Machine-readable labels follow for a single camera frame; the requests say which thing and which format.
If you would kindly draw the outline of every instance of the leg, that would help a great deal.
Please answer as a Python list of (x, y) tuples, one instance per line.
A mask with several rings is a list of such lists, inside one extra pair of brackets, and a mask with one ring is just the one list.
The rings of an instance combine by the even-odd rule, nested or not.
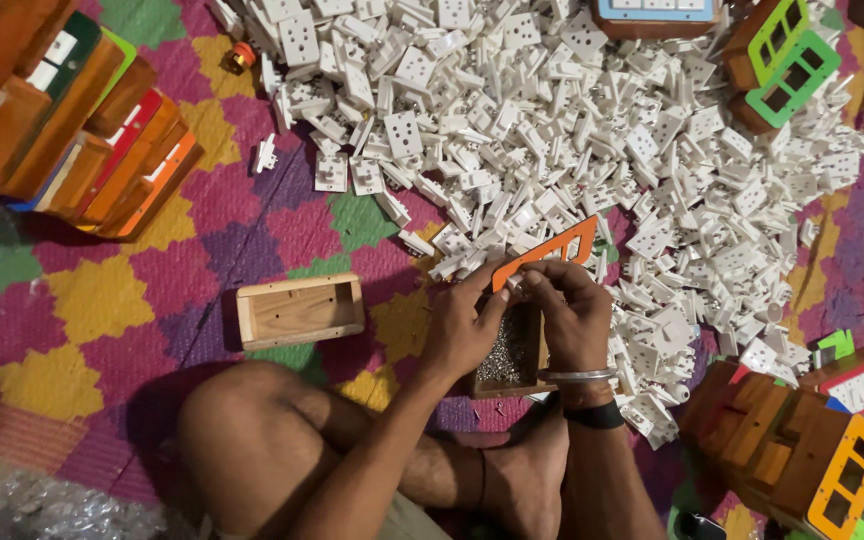
[[(281, 366), (250, 362), (213, 377), (189, 397), (179, 419), (179, 439), (220, 529), (229, 534), (261, 530), (275, 537), (288, 531), (340, 456), (365, 436), (372, 422), (364, 408), (305, 385)], [(485, 509), (507, 527), (536, 533), (549, 529), (548, 516), (558, 516), (565, 431), (565, 422), (556, 423), (553, 429), (537, 430), (534, 445), (487, 451), (487, 478), (479, 450), (422, 437), (399, 490), (422, 506), (476, 510), (486, 486)], [(539, 474), (539, 484), (550, 487), (538, 490), (541, 494), (535, 484)], [(523, 514), (528, 521), (538, 514), (544, 524), (509, 519), (510, 514)], [(558, 517), (554, 521), (557, 530)]]

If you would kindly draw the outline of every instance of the foot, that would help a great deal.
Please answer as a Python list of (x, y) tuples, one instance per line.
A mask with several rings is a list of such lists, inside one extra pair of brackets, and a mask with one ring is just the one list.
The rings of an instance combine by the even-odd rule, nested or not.
[(569, 431), (560, 411), (550, 413), (520, 444), (485, 450), (483, 510), (517, 537), (556, 538), (568, 454)]

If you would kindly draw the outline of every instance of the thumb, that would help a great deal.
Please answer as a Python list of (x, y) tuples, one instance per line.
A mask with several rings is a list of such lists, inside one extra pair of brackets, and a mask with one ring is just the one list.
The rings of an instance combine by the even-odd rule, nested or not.
[(509, 289), (503, 287), (488, 299), (478, 318), (482, 328), (498, 332), (498, 327), (502, 324), (502, 315), (509, 306), (509, 297)]
[(552, 281), (544, 276), (542, 272), (529, 270), (525, 273), (525, 285), (532, 295), (532, 299), (538, 304), (546, 317), (566, 309), (562, 294), (555, 290)]

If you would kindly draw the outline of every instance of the metal bracelet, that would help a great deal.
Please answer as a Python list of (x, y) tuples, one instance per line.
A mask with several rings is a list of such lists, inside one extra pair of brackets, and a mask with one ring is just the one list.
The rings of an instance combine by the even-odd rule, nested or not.
[(535, 376), (540, 381), (554, 383), (556, 385), (567, 385), (569, 383), (594, 383), (595, 381), (608, 381), (616, 376), (616, 368), (600, 369), (596, 371), (567, 371), (556, 372), (540, 369)]

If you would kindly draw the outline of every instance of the orange plastic part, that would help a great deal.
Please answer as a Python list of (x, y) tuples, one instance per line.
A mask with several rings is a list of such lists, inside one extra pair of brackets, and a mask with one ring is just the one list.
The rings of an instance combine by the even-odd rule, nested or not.
[(242, 57), (242, 61), (245, 62), (246, 66), (249, 68), (256, 63), (256, 51), (254, 51), (252, 46), (245, 41), (239, 41), (232, 45), (232, 52)]
[(513, 260), (509, 264), (502, 266), (492, 274), (492, 292), (498, 292), (505, 287), (505, 282), (513, 274), (519, 271), (519, 267), (526, 263), (534, 263), (541, 261), (548, 254), (561, 248), (561, 259), (567, 261), (569, 259), (569, 244), (572, 240), (579, 240), (579, 253), (571, 260), (571, 263), (582, 264), (589, 260), (593, 254), (593, 241), (595, 240), (595, 227), (598, 225), (598, 216), (592, 216), (580, 222), (574, 227), (567, 228), (562, 234), (557, 235), (551, 240), (540, 244), (533, 249), (527, 251), (521, 257)]

